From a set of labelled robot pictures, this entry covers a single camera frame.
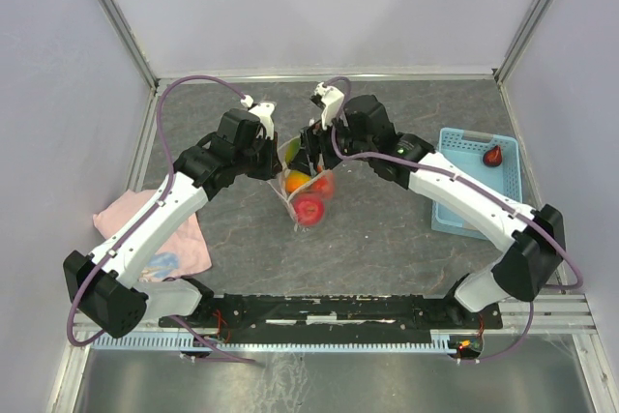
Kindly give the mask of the green round fruit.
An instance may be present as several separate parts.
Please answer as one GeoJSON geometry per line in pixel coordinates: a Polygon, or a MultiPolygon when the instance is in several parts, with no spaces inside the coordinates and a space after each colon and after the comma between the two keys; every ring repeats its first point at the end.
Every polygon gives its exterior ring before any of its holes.
{"type": "Polygon", "coordinates": [[[286,145],[284,153],[284,161],[287,165],[291,165],[301,148],[301,138],[292,138],[286,145]]]}

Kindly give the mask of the orange round fruit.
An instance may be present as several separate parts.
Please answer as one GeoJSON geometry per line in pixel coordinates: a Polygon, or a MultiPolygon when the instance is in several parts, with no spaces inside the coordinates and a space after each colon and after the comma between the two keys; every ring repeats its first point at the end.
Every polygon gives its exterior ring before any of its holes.
{"type": "Polygon", "coordinates": [[[290,170],[285,177],[284,188],[285,191],[289,194],[292,194],[296,190],[300,189],[305,183],[312,180],[311,176],[307,174],[297,171],[290,170]]]}

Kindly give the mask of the clear polka dot zip bag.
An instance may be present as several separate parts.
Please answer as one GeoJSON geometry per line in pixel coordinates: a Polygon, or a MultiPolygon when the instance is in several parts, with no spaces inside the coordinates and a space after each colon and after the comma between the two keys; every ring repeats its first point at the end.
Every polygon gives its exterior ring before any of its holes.
{"type": "Polygon", "coordinates": [[[286,145],[287,145],[287,143],[290,140],[291,139],[286,141],[278,149],[278,155],[280,157],[280,161],[281,161],[281,165],[282,165],[282,172],[277,176],[276,179],[269,181],[268,184],[272,188],[272,190],[275,192],[275,194],[279,198],[279,200],[282,202],[282,204],[284,205],[284,207],[285,207],[288,215],[290,216],[290,218],[294,221],[295,228],[299,228],[299,227],[310,228],[310,227],[304,227],[304,226],[301,226],[300,224],[298,224],[297,219],[296,219],[296,215],[295,215],[295,212],[294,212],[294,209],[293,209],[293,206],[292,206],[292,202],[299,194],[302,194],[302,193],[317,194],[322,199],[322,201],[323,201],[323,203],[325,205],[325,213],[326,213],[327,205],[331,201],[332,198],[325,199],[320,194],[318,194],[317,192],[314,192],[310,187],[311,187],[312,183],[315,181],[316,177],[324,176],[327,173],[331,173],[332,176],[334,177],[334,180],[335,180],[335,175],[334,175],[332,170],[326,169],[323,166],[322,160],[319,160],[317,171],[313,171],[312,174],[309,175],[309,176],[312,177],[312,180],[307,182],[307,183],[305,183],[300,189],[296,190],[292,194],[287,193],[285,191],[285,188],[284,188],[284,181],[285,181],[286,175],[288,174],[288,172],[290,170],[297,170],[297,171],[299,171],[298,170],[298,154],[295,157],[295,159],[294,159],[294,161],[292,162],[291,165],[287,165],[285,163],[285,161],[284,161],[284,153],[285,153],[285,150],[286,150],[286,145]]]}

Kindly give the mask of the red round apple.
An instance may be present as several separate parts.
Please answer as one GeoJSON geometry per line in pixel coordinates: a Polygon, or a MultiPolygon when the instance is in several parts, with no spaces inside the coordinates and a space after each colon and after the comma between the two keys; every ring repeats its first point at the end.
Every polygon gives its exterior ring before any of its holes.
{"type": "Polygon", "coordinates": [[[320,223],[325,213],[322,199],[313,193],[299,194],[292,202],[298,224],[312,227],[320,223]]]}

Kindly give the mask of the dark red pointed fruit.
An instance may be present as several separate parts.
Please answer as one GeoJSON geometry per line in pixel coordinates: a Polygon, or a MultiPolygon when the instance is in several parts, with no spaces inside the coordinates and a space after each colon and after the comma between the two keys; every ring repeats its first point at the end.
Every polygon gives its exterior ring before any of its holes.
{"type": "Polygon", "coordinates": [[[503,162],[502,150],[495,145],[483,154],[483,164],[488,167],[498,167],[503,162]]]}

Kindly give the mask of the bright red fruit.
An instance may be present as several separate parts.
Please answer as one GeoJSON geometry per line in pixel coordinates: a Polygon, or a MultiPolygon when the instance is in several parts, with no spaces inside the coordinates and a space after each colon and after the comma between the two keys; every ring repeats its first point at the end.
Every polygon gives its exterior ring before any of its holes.
{"type": "Polygon", "coordinates": [[[330,199],[335,193],[335,180],[331,173],[324,176],[316,177],[310,187],[314,192],[317,192],[325,199],[330,199]]]}

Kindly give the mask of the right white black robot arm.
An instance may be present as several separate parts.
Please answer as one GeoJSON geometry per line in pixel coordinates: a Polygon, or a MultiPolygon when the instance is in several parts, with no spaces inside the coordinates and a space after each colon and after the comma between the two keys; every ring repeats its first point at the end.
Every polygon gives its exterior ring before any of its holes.
{"type": "Polygon", "coordinates": [[[300,159],[332,169],[366,162],[374,173],[455,212],[500,251],[483,270],[457,282],[443,305],[452,325],[465,327],[479,311],[507,298],[532,303],[563,261],[565,230],[559,210],[517,202],[452,165],[413,133],[399,133],[373,95],[347,101],[336,88],[316,92],[319,122],[303,128],[300,159]]]}

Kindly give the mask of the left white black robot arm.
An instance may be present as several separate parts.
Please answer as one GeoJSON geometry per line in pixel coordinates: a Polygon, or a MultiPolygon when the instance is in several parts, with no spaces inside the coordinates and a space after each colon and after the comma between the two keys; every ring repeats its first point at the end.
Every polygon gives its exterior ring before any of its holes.
{"type": "Polygon", "coordinates": [[[210,291],[190,278],[143,282],[155,252],[192,214],[236,177],[270,180],[281,171],[273,103],[226,111],[208,147],[193,145],[173,164],[146,204],[120,230],[88,254],[72,251],[63,271],[73,310],[113,338],[144,319],[183,316],[194,326],[214,314],[210,291]]]}

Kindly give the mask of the pink cloth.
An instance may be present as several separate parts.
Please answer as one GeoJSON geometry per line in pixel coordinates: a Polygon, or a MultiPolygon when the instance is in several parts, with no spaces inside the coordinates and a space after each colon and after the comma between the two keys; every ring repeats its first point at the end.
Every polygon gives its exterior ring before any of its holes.
{"type": "MultiPolygon", "coordinates": [[[[93,216],[93,225],[105,238],[111,238],[154,196],[154,190],[125,191],[106,209],[93,216]]],[[[140,281],[161,281],[193,276],[212,267],[204,236],[193,213],[163,243],[141,272],[140,281]]]]}

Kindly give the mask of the light blue plastic basket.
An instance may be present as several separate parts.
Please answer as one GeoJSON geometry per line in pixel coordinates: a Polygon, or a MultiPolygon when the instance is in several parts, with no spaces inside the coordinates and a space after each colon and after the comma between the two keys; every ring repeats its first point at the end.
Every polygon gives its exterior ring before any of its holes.
{"type": "MultiPolygon", "coordinates": [[[[523,202],[518,142],[510,136],[442,128],[437,150],[456,167],[481,181],[489,188],[510,199],[523,202]],[[496,167],[486,166],[484,154],[500,148],[502,162],[496,167]]],[[[432,203],[431,229],[480,240],[487,240],[478,229],[447,207],[432,203]]]]}

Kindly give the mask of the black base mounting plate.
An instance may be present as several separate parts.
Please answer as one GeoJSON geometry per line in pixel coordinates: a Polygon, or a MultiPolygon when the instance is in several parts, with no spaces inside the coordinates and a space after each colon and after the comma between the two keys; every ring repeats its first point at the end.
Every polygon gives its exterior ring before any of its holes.
{"type": "Polygon", "coordinates": [[[499,306],[475,313],[453,297],[273,296],[224,294],[204,299],[183,318],[190,327],[214,330],[225,342],[430,342],[448,332],[503,327],[499,306]]]}

